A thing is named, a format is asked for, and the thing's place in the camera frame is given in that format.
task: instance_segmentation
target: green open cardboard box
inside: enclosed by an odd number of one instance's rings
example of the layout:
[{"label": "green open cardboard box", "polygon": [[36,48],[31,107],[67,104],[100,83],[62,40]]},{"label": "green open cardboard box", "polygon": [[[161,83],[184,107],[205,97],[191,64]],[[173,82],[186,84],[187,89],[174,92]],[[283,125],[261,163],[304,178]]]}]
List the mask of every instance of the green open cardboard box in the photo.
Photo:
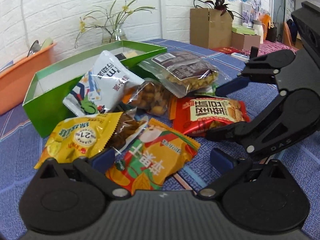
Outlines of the green open cardboard box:
[{"label": "green open cardboard box", "polygon": [[92,68],[103,50],[117,55],[132,49],[138,56],[121,60],[121,63],[142,78],[152,75],[137,64],[167,51],[165,47],[142,42],[116,41],[81,52],[38,71],[30,83],[23,108],[40,136],[44,138],[50,135],[59,122],[74,117],[62,101]]}]

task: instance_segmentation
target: blue tablecloth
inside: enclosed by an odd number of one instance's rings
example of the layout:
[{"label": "blue tablecloth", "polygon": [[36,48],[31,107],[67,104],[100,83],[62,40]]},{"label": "blue tablecloth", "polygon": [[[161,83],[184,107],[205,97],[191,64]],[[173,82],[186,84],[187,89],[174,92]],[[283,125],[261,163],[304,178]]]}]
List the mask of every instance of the blue tablecloth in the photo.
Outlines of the blue tablecloth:
[{"label": "blue tablecloth", "polygon": [[[168,51],[189,51],[217,66],[231,78],[244,68],[244,63],[228,55],[194,45],[156,39],[147,41],[168,47]],[[248,114],[255,117],[276,96],[272,85],[250,83],[241,91],[230,95],[246,103]],[[320,240],[320,137],[315,133],[302,142],[286,149],[276,158],[294,176],[307,194],[311,204],[309,217],[303,231],[312,239]],[[179,175],[194,190],[199,190],[215,180],[220,174],[210,165],[209,153],[219,147],[233,157],[245,157],[244,149],[235,143],[213,143],[197,138],[201,143],[196,157],[179,171]],[[7,240],[19,238],[25,231],[19,216],[18,203],[28,183],[36,173],[33,166],[38,161],[46,139],[41,139],[28,120],[21,105],[0,116],[0,232]],[[183,189],[173,177],[169,178],[164,189]]]}]

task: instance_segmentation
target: vase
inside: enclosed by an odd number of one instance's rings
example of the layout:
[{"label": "vase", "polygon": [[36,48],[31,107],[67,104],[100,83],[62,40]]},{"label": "vase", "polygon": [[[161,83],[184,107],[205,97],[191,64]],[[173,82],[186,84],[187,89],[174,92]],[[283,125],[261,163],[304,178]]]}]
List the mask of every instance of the vase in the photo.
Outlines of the vase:
[{"label": "vase", "polygon": [[102,29],[102,45],[111,43],[114,41],[127,40],[127,37],[125,36],[124,30],[121,24],[117,25],[116,27],[113,26],[112,28],[113,31],[110,31],[110,32],[108,32],[107,28],[101,28],[101,29]]}]

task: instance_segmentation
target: pink tablecloth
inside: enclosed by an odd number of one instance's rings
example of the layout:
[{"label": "pink tablecloth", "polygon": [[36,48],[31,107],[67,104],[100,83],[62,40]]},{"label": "pink tablecloth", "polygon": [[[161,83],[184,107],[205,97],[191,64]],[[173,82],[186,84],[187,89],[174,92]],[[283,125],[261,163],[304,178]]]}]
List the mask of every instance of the pink tablecloth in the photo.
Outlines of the pink tablecloth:
[{"label": "pink tablecloth", "polygon": [[[275,52],[281,49],[291,49],[293,52],[296,52],[298,50],[296,48],[286,46],[280,42],[264,41],[263,44],[260,45],[258,56],[266,55],[268,53]],[[244,51],[243,54],[249,56],[250,51]]]}]

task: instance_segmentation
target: white bottle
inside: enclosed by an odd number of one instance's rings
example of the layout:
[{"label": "white bottle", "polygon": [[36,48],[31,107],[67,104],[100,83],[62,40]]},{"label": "white bottle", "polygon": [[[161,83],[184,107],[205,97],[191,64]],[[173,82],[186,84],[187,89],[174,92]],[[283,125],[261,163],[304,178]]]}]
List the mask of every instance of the white bottle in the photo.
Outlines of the white bottle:
[{"label": "white bottle", "polygon": [[262,22],[258,20],[253,21],[253,27],[254,30],[256,30],[257,35],[260,36],[260,44],[263,43],[263,27],[262,27]]}]

